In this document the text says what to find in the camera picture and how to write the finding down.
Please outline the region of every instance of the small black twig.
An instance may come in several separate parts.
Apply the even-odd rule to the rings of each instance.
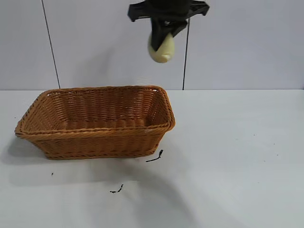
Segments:
[[[162,152],[163,152],[163,150],[160,151],[160,154],[158,155],[158,158],[154,158],[154,159],[148,160],[148,161],[146,161],[146,162],[152,162],[152,161],[155,161],[155,160],[157,160],[157,159],[160,159],[160,158],[161,158],[161,155],[162,155]]]
[[[120,191],[123,189],[123,186],[124,186],[124,184],[122,184],[122,185],[120,186],[120,189],[119,189],[118,191],[110,191],[110,193],[117,193],[117,192],[120,192]]]

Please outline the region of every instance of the basket rim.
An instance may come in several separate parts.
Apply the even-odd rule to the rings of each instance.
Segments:
[[[24,125],[34,113],[35,109],[37,108],[37,104],[44,99],[45,96],[48,96],[51,93],[71,93],[77,91],[88,91],[93,92],[96,90],[116,90],[116,89],[155,89],[161,93],[162,98],[164,99],[167,112],[168,112],[168,121],[163,124],[158,125],[149,125],[149,126],[136,126],[136,127],[112,127],[112,128],[83,128],[83,129],[74,129],[74,130],[43,130],[43,131],[25,131]],[[41,93],[37,99],[33,102],[33,104],[28,108],[26,113],[23,115],[22,119],[18,122],[18,125],[15,129],[15,134],[21,138],[32,138],[41,136],[42,138],[51,137],[57,138],[56,136],[60,136],[60,138],[68,138],[68,137],[90,137],[92,134],[107,135],[107,136],[117,136],[117,135],[129,135],[138,134],[138,133],[165,133],[171,130],[175,126],[175,119],[173,115],[173,111],[171,108],[171,104],[169,102],[168,95],[166,91],[155,85],[128,85],[128,86],[104,86],[104,87],[84,87],[84,88],[64,88],[64,89],[51,89]]]

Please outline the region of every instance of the wicker basket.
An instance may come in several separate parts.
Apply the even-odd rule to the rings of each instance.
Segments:
[[[74,88],[43,92],[15,133],[49,159],[130,158],[153,154],[174,125],[160,87]]]

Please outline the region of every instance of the white surface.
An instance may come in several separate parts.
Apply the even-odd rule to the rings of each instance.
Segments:
[[[46,160],[13,133],[38,94],[0,92],[2,228],[303,227],[304,91],[169,91],[150,163]]]
[[[0,1],[0,89],[58,88],[41,0]]]
[[[159,85],[182,89],[186,29],[166,64],[148,54],[149,19],[131,22],[133,0],[44,0],[61,87]]]
[[[191,18],[185,89],[304,88],[304,1],[209,3]]]

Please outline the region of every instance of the cream-colored object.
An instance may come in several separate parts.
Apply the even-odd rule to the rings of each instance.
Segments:
[[[157,51],[151,46],[151,35],[149,36],[148,41],[148,50],[151,58],[158,63],[166,63],[170,61],[174,56],[174,39],[171,33],[167,35],[161,46],[158,48]]]

